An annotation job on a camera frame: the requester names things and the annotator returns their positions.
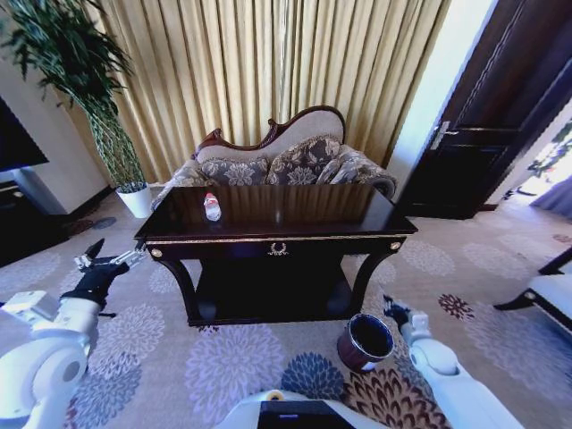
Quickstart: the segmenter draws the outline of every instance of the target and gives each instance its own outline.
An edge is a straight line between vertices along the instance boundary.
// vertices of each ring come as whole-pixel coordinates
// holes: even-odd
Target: trash can
[[[338,339],[340,359],[355,373],[372,371],[392,351],[391,331],[374,315],[354,315]]]

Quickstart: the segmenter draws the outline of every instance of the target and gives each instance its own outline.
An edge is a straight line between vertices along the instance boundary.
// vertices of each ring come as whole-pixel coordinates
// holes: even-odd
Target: upholstered armrest
[[[196,160],[190,159],[175,172],[168,182],[165,183],[161,193],[157,195],[151,203],[151,209],[155,210],[172,188],[185,186],[208,186],[212,184],[213,181],[205,177],[205,175],[200,171],[200,164]]]
[[[397,180],[382,167],[374,163],[362,152],[345,146],[343,153],[337,158],[340,168],[330,172],[330,180],[326,183],[367,183],[374,185],[386,198],[393,197],[397,188]]]

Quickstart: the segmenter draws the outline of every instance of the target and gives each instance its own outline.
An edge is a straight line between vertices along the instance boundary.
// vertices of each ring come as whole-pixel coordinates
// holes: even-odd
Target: dark wood table
[[[222,210],[206,219],[212,192]],[[179,283],[190,326],[348,319],[416,227],[369,185],[175,188],[137,232]],[[353,288],[344,255],[368,254]],[[203,267],[197,289],[182,259]]]

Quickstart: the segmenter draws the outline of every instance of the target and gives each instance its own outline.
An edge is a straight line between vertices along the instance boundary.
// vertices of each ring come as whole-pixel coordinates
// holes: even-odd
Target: dark wooden door
[[[400,204],[472,217],[572,96],[572,1],[499,0]]]

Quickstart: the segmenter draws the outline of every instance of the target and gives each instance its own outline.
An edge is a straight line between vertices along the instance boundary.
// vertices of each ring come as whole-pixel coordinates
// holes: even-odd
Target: table leg
[[[354,283],[354,287],[351,292],[351,304],[349,305],[352,315],[359,313],[361,310],[361,306],[364,303],[364,297],[366,296],[367,284],[369,283],[369,279],[374,273],[375,268],[377,268],[377,266],[390,255],[393,255],[393,252],[388,252],[385,249],[377,253],[372,253],[359,267],[356,282]]]
[[[182,300],[185,303],[185,310],[187,311],[187,323],[191,324],[193,320],[199,320],[202,317],[198,312],[197,297],[195,295],[195,288],[193,281],[190,279],[189,272],[181,261],[157,261],[159,264],[164,265],[174,275],[175,280],[181,289]]]

